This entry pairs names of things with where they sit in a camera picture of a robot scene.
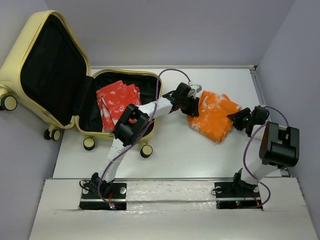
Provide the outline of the orange cloth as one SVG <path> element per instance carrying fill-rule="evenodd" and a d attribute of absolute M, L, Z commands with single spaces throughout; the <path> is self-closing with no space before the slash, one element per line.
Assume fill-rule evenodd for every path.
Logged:
<path fill-rule="evenodd" d="M 221 143 L 233 127 L 228 115 L 238 113 L 242 107 L 227 95 L 203 91 L 198 104 L 198 117 L 187 116 L 190 127 L 215 143 Z"/>

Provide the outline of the red cloth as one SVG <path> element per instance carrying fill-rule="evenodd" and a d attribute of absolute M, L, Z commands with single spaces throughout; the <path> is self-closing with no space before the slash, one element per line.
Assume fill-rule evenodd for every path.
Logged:
<path fill-rule="evenodd" d="M 127 85 L 122 80 L 96 91 L 97 104 L 102 120 L 102 132 L 111 133 L 126 107 L 140 106 L 140 89 L 135 84 Z"/>

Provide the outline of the yellow suitcase with black lining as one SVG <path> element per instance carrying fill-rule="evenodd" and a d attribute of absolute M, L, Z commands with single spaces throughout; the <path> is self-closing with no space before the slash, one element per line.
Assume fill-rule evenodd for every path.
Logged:
<path fill-rule="evenodd" d="M 112 140 L 103 132 L 96 92 L 117 81 L 135 85 L 143 104 L 162 93 L 162 82 L 148 71 L 103 69 L 91 72 L 89 59 L 64 16 L 47 10 L 34 13 L 24 25 L 0 69 L 0 108 L 22 104 L 48 128 L 46 140 L 60 139 L 61 130 L 77 127 L 90 151 L 95 140 Z"/>

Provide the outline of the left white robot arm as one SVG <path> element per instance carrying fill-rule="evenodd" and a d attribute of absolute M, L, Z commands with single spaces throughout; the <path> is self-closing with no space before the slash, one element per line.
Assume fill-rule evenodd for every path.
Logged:
<path fill-rule="evenodd" d="M 152 121 L 162 115 L 181 110 L 187 116 L 199 116 L 199 97 L 202 90 L 199 84 L 181 82 L 159 99 L 136 106 L 129 104 L 115 125 L 115 134 L 111 148 L 106 157 L 107 165 L 101 173 L 94 173 L 91 177 L 93 191 L 97 196 L 104 198 L 110 194 L 117 169 L 126 152 L 137 144 L 143 137 Z"/>

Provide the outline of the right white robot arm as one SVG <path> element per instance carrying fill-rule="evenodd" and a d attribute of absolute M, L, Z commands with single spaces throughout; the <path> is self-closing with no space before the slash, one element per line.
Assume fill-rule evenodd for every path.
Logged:
<path fill-rule="evenodd" d="M 269 110 L 279 113 L 286 126 L 269 121 Z M 242 196 L 248 190 L 253 191 L 260 181 L 270 173 L 296 166 L 300 157 L 300 130 L 289 125 L 285 115 L 278 109 L 258 105 L 253 110 L 245 108 L 227 115 L 233 126 L 245 130 L 249 141 L 244 149 L 243 168 L 236 172 L 230 183 L 230 190 L 235 196 Z M 246 157 L 253 139 L 260 140 L 258 157 L 247 164 Z"/>

